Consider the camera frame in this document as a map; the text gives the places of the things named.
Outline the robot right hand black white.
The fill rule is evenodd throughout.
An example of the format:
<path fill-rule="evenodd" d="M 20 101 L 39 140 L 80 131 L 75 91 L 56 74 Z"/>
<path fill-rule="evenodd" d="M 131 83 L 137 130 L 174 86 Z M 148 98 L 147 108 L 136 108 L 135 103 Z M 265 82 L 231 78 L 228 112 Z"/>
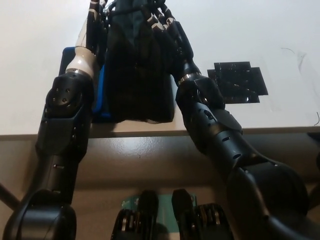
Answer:
<path fill-rule="evenodd" d="M 140 7 L 145 22 L 161 49 L 165 68 L 173 76 L 199 73 L 193 49 L 182 25 L 173 16 L 164 0 Z"/>

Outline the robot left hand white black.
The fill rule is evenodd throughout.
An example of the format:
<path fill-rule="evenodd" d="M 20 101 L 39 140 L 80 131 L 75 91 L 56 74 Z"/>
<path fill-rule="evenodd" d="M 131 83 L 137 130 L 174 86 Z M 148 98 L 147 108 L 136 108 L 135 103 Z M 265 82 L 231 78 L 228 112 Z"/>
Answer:
<path fill-rule="evenodd" d="M 84 21 L 78 35 L 75 46 L 88 49 L 94 55 L 100 50 L 100 39 L 106 31 L 106 13 L 104 8 L 107 0 L 91 0 L 89 4 L 87 18 Z"/>

